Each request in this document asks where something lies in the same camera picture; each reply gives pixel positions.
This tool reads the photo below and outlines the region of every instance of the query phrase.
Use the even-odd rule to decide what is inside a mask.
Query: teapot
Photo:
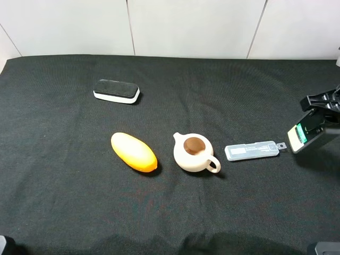
[[[218,173],[221,164],[215,158],[214,150],[207,138],[200,134],[174,134],[174,157],[176,163],[188,172],[199,172],[204,169]]]

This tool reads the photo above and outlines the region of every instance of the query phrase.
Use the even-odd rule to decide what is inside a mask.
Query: white wall
[[[15,57],[20,57],[20,53],[0,25],[0,73],[6,63],[6,60]]]
[[[339,10],[340,0],[0,0],[0,61],[20,53],[336,59]]]

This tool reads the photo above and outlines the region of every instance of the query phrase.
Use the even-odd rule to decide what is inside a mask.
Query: mango
[[[111,145],[117,155],[133,169],[149,173],[157,168],[155,154],[137,138],[125,133],[114,133]]]

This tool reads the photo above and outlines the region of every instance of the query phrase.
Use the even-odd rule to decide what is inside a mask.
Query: teapot spout
[[[182,134],[180,134],[180,133],[174,133],[174,139],[175,139],[175,141],[179,138],[179,137],[181,137],[182,136]]]

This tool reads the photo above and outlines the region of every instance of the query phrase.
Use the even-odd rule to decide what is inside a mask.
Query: toy fruit
[[[114,133],[111,145],[117,155],[133,169],[149,173],[157,168],[155,154],[137,138],[125,133]]]

